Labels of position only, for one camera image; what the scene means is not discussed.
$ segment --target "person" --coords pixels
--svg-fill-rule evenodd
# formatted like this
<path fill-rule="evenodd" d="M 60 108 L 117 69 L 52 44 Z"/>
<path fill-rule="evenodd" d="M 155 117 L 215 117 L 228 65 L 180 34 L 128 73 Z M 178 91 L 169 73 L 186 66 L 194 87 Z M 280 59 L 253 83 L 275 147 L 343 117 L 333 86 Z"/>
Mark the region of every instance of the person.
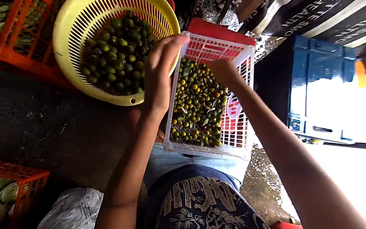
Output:
<path fill-rule="evenodd" d="M 146 228 L 268 228 L 239 194 L 247 162 L 163 151 L 164 136 L 158 128 L 170 104 L 169 70 L 188 41 L 183 35 L 164 38 L 150 54 L 142 113 L 132 112 L 139 121 L 105 190 L 96 229 L 135 228 L 142 179 L 148 191 Z M 303 228 L 365 229 L 363 217 L 302 142 L 245 84 L 236 67 L 215 60 L 211 70 L 241 101 Z"/>

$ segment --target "lap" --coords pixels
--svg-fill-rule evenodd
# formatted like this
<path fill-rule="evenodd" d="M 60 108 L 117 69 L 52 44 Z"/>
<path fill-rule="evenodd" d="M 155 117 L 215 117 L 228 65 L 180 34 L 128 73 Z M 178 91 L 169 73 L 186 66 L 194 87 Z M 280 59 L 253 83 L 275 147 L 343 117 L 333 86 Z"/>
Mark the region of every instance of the lap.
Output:
<path fill-rule="evenodd" d="M 145 186 L 149 188 L 162 175 L 190 164 L 202 165 L 223 172 L 229 175 L 239 188 L 244 180 L 249 161 L 227 160 L 205 156 L 193 156 L 189 158 L 179 153 L 164 151 L 162 143 L 155 143 L 145 171 Z"/>

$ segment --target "concrete floor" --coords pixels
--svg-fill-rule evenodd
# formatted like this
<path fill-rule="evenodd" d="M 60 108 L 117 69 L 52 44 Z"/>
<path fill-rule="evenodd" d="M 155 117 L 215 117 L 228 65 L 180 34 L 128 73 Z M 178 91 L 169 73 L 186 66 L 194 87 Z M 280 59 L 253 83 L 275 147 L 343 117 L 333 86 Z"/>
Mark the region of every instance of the concrete floor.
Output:
<path fill-rule="evenodd" d="M 68 188 L 105 189 L 128 142 L 127 113 L 78 91 L 0 74 L 0 160 L 51 172 L 25 228 L 35 228 Z M 277 203 L 272 184 L 280 181 L 266 176 L 269 166 L 263 150 L 253 150 L 241 194 L 272 225 L 289 215 Z"/>

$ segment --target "orange plastic crate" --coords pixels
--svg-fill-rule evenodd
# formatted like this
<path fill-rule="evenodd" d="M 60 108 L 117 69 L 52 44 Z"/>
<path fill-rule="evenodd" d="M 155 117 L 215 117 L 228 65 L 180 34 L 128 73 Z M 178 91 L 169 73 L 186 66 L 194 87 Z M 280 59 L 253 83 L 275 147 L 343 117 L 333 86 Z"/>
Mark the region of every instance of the orange plastic crate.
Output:
<path fill-rule="evenodd" d="M 49 178 L 49 171 L 0 161 L 0 177 L 14 180 L 19 185 L 11 217 L 11 219 L 17 219 L 29 211 L 34 198 L 42 193 Z"/>
<path fill-rule="evenodd" d="M 14 0 L 0 32 L 0 60 L 33 73 L 38 80 L 73 86 L 53 53 L 52 32 L 64 0 Z"/>

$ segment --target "white plastic crate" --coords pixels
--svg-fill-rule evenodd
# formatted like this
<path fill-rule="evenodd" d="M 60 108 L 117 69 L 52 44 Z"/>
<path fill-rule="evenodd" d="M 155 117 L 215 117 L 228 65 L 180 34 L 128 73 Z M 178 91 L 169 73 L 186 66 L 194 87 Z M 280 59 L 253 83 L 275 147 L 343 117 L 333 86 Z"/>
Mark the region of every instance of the white plastic crate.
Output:
<path fill-rule="evenodd" d="M 248 136 L 253 135 L 254 132 L 237 97 L 231 91 L 228 91 L 227 104 L 225 105 L 224 114 L 221 116 L 221 147 L 197 146 L 183 142 L 181 137 L 179 137 L 179 142 L 174 142 L 170 136 L 170 129 L 171 127 L 177 127 L 177 125 L 172 124 L 172 117 L 174 114 L 173 106 L 175 103 L 177 78 L 182 57 L 190 57 L 198 63 L 206 64 L 217 59 L 231 60 L 237 66 L 240 75 L 252 88 L 255 47 L 191 34 L 187 31 L 184 31 L 182 34 L 190 36 L 190 42 L 182 48 L 179 61 L 176 65 L 170 97 L 168 122 L 166 124 L 164 150 L 198 156 L 247 160 L 250 157 L 250 150 L 247 151 L 247 140 Z M 198 127 L 197 123 L 194 123 L 192 128 L 187 127 L 182 131 L 187 132 L 200 129 L 201 127 Z"/>

